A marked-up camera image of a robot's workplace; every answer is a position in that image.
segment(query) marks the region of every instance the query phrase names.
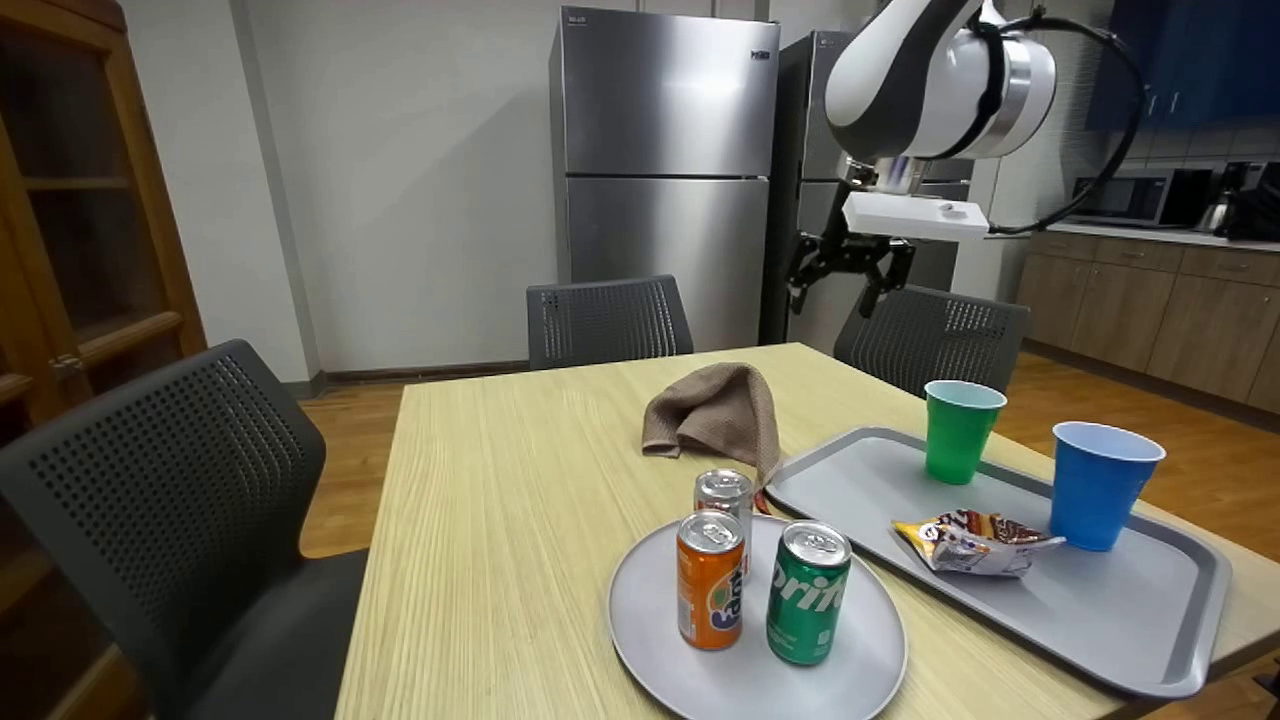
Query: blue cup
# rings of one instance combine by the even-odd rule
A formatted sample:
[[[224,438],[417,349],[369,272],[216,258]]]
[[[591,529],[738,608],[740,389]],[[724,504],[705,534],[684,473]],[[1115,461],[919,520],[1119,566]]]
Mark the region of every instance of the blue cup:
[[[1051,513],[1047,534],[1086,554],[1114,554],[1119,529],[1164,447],[1150,438],[1114,423],[1066,420],[1051,423]]]

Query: chair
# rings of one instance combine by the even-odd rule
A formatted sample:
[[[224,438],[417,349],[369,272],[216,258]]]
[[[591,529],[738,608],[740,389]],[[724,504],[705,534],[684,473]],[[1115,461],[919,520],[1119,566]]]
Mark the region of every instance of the chair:
[[[693,353],[674,277],[527,288],[527,360],[536,367]]]
[[[913,395],[935,377],[1010,389],[1029,313],[1016,303],[900,288],[873,316],[854,313],[834,349]]]
[[[0,496],[138,665],[156,718],[333,718],[363,554],[305,560],[324,438],[222,344],[19,438]]]

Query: towel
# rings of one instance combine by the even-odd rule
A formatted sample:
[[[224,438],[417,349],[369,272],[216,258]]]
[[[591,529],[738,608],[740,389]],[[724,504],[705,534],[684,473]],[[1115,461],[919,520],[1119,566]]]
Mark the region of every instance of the towel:
[[[707,364],[645,409],[642,451],[707,451],[752,465],[762,486],[779,465],[773,393],[748,364]]]

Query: can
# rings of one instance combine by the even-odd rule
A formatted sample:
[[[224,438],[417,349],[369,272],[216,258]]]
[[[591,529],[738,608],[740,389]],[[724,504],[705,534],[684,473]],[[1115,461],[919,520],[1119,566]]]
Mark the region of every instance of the can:
[[[738,516],[702,508],[677,529],[677,617],[693,649],[727,649],[745,632],[740,566]]]
[[[693,508],[715,508],[738,516],[740,536],[745,536],[745,578],[748,578],[748,556],[752,556],[752,504],[755,504],[755,486],[748,486],[732,469],[713,469],[696,478],[693,486]]]
[[[777,542],[767,649],[796,670],[834,657],[854,550],[828,524],[796,520]]]

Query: round plate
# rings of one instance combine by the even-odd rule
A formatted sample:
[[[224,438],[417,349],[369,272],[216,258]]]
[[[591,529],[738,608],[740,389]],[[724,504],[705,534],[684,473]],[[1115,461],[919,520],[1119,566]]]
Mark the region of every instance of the round plate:
[[[905,623],[880,582],[854,560],[834,657],[793,670],[763,636],[773,556],[786,524],[752,524],[745,636],[696,654],[677,628],[677,524],[645,536],[613,578],[608,632],[630,672],[682,718],[877,718],[908,672]]]

